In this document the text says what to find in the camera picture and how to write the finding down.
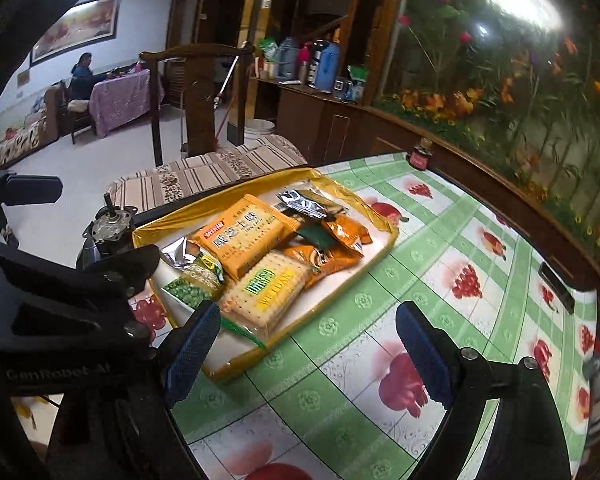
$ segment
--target silver foil packet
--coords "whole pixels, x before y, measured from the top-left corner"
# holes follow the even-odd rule
[[[296,190],[290,189],[278,193],[278,198],[289,208],[310,218],[325,219],[327,218],[326,209],[318,204],[315,200],[305,198]]]

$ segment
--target flowers mural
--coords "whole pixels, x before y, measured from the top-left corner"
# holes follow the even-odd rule
[[[600,12],[405,0],[375,106],[481,160],[600,255]]]

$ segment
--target framed painting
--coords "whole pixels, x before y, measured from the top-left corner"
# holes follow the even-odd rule
[[[120,0],[90,0],[73,6],[33,46],[30,66],[76,48],[115,39],[119,10]]]

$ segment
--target striped cushion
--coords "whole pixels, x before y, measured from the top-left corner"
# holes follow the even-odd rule
[[[268,135],[246,140],[237,148],[192,156],[124,176],[109,184],[107,192],[115,205],[135,206],[142,212],[241,178],[305,163],[288,140]]]

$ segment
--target jar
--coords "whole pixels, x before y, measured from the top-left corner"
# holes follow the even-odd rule
[[[416,170],[425,171],[431,158],[431,152],[429,148],[432,142],[429,139],[421,139],[420,143],[414,147],[409,156],[409,164],[411,164]]]

